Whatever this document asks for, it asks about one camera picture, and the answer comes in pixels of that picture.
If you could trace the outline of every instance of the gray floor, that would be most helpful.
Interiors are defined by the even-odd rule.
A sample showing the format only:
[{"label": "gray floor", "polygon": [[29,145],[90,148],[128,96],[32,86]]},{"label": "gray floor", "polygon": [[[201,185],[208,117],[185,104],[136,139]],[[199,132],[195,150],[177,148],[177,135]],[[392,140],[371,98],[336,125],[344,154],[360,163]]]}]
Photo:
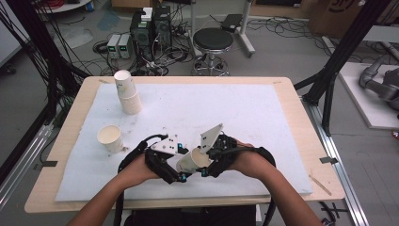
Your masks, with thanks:
[{"label": "gray floor", "polygon": [[[91,32],[94,39],[73,51],[81,61],[89,61],[99,58],[91,50],[95,42],[106,40],[107,36],[113,32],[128,31],[130,21],[120,19],[118,15],[128,16],[129,13],[115,12],[109,8],[109,5],[100,4],[95,12],[89,13],[83,9],[77,9],[59,13],[56,17],[62,23],[75,22],[85,17],[83,21],[71,26],[83,26]],[[216,18],[219,21],[223,20],[223,17]],[[198,26],[209,20],[212,19],[198,19]],[[217,26],[212,22],[207,25]],[[328,61],[325,51],[316,47],[313,39],[283,38],[264,27],[257,30],[249,28],[247,35],[256,49],[256,54],[248,58],[240,41],[235,39],[232,50],[223,56],[229,63],[231,76],[287,76],[293,83],[297,83],[319,72]],[[351,60],[357,60],[360,56],[376,57],[378,55],[363,43]],[[17,69],[17,73],[7,74],[2,70],[0,74],[0,115],[2,118],[0,163],[4,162],[46,103],[45,86],[26,54],[19,53],[10,62]],[[121,69],[126,69],[131,62],[120,60],[118,63]],[[168,75],[189,75],[191,66],[191,62],[171,65],[168,67]],[[88,68],[93,74],[100,74],[105,69],[105,64],[102,62],[98,65],[90,64]],[[306,91],[307,89],[302,89],[298,94],[304,94]],[[399,178],[395,174],[399,170],[399,141],[392,138],[390,130],[375,130],[367,127],[340,79],[337,79],[335,86],[331,134],[370,225],[398,225]],[[43,152],[43,158],[49,150],[50,148]],[[24,211],[26,199],[40,173],[34,169],[38,163],[39,159],[35,160],[0,212],[2,224],[59,225],[65,224],[74,215],[74,213],[30,215]],[[342,201],[334,203],[338,209],[347,209]],[[318,202],[311,202],[310,205],[319,218],[328,218],[327,213],[321,211],[321,205]],[[338,225],[352,224],[346,212],[338,212],[338,214],[336,216]],[[110,225],[111,222],[112,214],[105,225]],[[279,214],[273,218],[272,225],[283,225]]]}]

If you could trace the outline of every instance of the stool seat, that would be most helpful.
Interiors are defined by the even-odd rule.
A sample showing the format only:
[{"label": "stool seat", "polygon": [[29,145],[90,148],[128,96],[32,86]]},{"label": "stool seat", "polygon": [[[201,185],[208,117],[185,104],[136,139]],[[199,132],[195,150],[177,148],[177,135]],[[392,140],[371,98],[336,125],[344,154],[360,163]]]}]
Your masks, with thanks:
[{"label": "stool seat", "polygon": [[219,28],[204,28],[193,37],[194,45],[202,52],[226,52],[232,46],[232,36]]}]

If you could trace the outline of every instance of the person's left arm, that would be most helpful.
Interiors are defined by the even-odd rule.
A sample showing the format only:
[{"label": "person's left arm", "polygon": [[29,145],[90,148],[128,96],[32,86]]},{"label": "person's left arm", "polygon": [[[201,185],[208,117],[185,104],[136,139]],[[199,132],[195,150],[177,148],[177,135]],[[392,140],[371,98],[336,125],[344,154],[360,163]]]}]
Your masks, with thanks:
[{"label": "person's left arm", "polygon": [[109,181],[68,225],[102,225],[122,191],[156,178],[159,177],[148,169],[145,164],[145,156],[142,154]]}]

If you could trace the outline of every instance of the person's right arm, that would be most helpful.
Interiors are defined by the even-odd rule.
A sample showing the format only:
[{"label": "person's right arm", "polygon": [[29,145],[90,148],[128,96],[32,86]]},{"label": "person's right arm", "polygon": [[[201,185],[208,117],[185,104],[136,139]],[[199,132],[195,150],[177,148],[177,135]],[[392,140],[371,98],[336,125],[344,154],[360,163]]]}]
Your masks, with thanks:
[{"label": "person's right arm", "polygon": [[269,190],[286,225],[322,225],[284,175],[259,154],[240,152],[230,169],[259,179]]}]

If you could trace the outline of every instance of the person's arm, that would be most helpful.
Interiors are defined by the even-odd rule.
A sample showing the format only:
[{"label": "person's arm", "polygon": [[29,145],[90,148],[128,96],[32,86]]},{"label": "person's arm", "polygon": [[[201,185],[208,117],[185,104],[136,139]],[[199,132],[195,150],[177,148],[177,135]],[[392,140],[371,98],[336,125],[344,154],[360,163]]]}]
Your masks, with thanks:
[{"label": "person's arm", "polygon": [[138,186],[149,179],[159,178],[148,169],[144,160],[145,156],[142,154],[109,181],[68,225],[102,225],[122,191],[132,186]]},{"label": "person's arm", "polygon": [[259,154],[250,151],[239,153],[230,169],[259,179],[269,190],[286,225],[322,225],[284,175]]}]

